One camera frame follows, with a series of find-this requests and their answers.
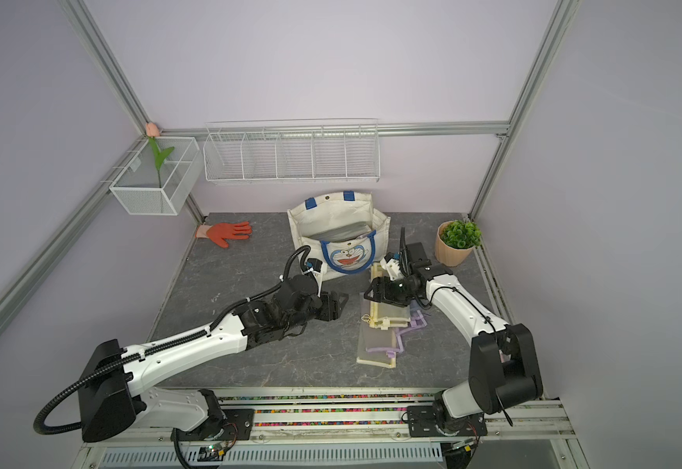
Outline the grey mesh pouch front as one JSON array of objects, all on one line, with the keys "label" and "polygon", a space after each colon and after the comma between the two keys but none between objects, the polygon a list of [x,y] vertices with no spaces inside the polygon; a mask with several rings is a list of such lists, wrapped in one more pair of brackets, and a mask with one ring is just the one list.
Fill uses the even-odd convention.
[{"label": "grey mesh pouch front", "polygon": [[364,221],[346,224],[331,230],[313,234],[312,238],[319,242],[348,242],[363,238],[372,232],[370,224]]}]

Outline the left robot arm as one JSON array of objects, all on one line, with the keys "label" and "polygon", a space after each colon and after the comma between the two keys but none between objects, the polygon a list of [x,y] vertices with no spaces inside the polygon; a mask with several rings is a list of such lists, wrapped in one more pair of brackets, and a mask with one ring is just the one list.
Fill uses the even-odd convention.
[{"label": "left robot arm", "polygon": [[217,358],[297,337],[312,320],[338,320],[349,297],[323,289],[322,267],[302,246],[289,256],[276,285],[233,303],[209,324],[140,345],[122,347],[115,339],[100,344],[79,380],[38,412],[34,432],[79,431],[85,443],[106,441],[130,428],[221,437],[231,423],[212,390],[166,391],[159,385]]}]

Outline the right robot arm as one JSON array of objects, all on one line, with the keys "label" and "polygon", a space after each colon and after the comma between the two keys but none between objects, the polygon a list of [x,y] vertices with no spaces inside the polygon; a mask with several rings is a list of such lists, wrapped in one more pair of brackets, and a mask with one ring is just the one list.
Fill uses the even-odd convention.
[{"label": "right robot arm", "polygon": [[543,395],[536,346],[524,324],[510,324],[481,304],[449,267],[432,262],[420,242],[405,240],[384,257],[386,272],[376,277],[364,298],[377,304],[421,309],[432,307],[444,313],[470,350],[469,376],[463,383],[436,395],[431,412],[437,430],[455,436],[471,418],[503,414],[509,423],[509,408],[534,401]]}]

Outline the purple mesh pouch under pile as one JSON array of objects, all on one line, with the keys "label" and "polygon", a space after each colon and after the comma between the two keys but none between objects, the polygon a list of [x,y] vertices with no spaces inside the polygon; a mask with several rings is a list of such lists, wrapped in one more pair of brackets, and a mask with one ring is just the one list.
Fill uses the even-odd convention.
[{"label": "purple mesh pouch under pile", "polygon": [[405,334],[426,328],[427,322],[421,310],[411,311],[411,324],[407,328],[391,328],[381,330],[370,328],[364,340],[364,349],[368,353],[382,353],[390,359],[395,359],[399,353],[405,351],[403,336]]}]

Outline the yellow mesh pouch bottom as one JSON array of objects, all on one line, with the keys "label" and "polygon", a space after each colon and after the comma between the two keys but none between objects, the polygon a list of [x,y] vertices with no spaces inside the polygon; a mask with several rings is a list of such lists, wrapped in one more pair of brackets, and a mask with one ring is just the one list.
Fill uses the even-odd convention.
[{"label": "yellow mesh pouch bottom", "polygon": [[372,328],[367,322],[360,323],[357,363],[395,369],[399,351],[399,341],[393,329],[383,330]]}]

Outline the white canvas Doraemon tote bag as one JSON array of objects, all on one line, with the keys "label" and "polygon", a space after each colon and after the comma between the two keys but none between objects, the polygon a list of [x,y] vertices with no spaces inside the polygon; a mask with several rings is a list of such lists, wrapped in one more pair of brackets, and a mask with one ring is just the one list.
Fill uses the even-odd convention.
[{"label": "white canvas Doraemon tote bag", "polygon": [[372,195],[344,191],[305,199],[288,210],[294,245],[323,263],[324,281],[364,273],[388,251],[392,218]]}]

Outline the green plant in beige pot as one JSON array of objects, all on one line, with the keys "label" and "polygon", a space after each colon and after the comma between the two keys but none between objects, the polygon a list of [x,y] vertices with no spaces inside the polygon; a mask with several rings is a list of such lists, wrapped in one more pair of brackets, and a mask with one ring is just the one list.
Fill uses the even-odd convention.
[{"label": "green plant in beige pot", "polygon": [[462,264],[482,245],[482,231],[474,222],[448,221],[438,228],[435,244],[437,260],[446,267]]}]

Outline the red rubber glove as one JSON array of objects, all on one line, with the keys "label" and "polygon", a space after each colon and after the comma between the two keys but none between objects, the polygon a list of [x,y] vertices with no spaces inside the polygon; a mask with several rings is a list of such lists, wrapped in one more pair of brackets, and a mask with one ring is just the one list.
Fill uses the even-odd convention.
[{"label": "red rubber glove", "polygon": [[215,225],[203,224],[196,229],[196,238],[210,240],[217,246],[227,249],[229,240],[248,240],[252,234],[249,222],[237,224],[218,223]]}]

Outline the white slotted vent grille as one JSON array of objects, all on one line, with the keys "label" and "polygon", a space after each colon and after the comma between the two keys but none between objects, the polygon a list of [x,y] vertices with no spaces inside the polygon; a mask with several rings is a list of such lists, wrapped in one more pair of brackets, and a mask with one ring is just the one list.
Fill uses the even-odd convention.
[{"label": "white slotted vent grille", "polygon": [[[440,463],[441,446],[431,443],[369,445],[237,445],[225,455],[211,447],[184,449],[186,463],[193,468],[232,468],[257,465],[314,467],[337,465]],[[179,468],[173,447],[106,449],[100,468]]]}]

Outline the artificial pink tulip flower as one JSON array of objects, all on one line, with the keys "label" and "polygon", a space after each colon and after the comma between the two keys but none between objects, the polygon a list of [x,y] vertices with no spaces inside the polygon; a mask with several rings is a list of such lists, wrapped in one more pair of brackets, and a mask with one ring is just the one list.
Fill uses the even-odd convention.
[{"label": "artificial pink tulip flower", "polygon": [[157,183],[159,184],[159,187],[163,187],[163,182],[161,179],[161,168],[163,164],[166,162],[167,158],[171,156],[171,154],[174,152],[173,147],[169,148],[162,148],[159,145],[159,142],[157,142],[157,138],[161,136],[161,131],[159,130],[159,127],[155,123],[148,122],[145,125],[145,131],[146,131],[146,136],[148,140],[148,145],[152,151],[152,154],[154,155],[154,162],[155,162],[155,171],[157,171]]}]

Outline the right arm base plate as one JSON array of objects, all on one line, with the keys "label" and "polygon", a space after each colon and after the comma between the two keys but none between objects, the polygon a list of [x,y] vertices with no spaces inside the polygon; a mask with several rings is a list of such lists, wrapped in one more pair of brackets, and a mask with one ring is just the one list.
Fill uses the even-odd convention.
[{"label": "right arm base plate", "polygon": [[407,424],[409,436],[413,438],[487,436],[483,414],[452,417],[445,406],[439,403],[408,406],[401,420]]}]

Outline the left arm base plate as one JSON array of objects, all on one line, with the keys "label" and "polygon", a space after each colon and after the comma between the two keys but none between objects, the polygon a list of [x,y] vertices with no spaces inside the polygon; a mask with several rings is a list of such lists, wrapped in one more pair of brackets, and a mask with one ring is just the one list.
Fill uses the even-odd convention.
[{"label": "left arm base plate", "polygon": [[192,431],[178,430],[179,442],[239,442],[250,439],[253,428],[255,410],[252,408],[227,408],[225,417],[215,419],[209,417],[203,424]]}]

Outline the small white mesh wall basket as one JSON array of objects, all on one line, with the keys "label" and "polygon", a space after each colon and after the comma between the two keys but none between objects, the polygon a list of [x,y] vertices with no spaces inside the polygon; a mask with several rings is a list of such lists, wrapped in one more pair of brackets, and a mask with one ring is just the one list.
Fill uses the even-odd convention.
[{"label": "small white mesh wall basket", "polygon": [[204,156],[195,138],[161,137],[157,142],[162,148],[174,148],[161,168],[162,188],[148,141],[111,183],[112,194],[130,215],[177,216],[204,171]]}]

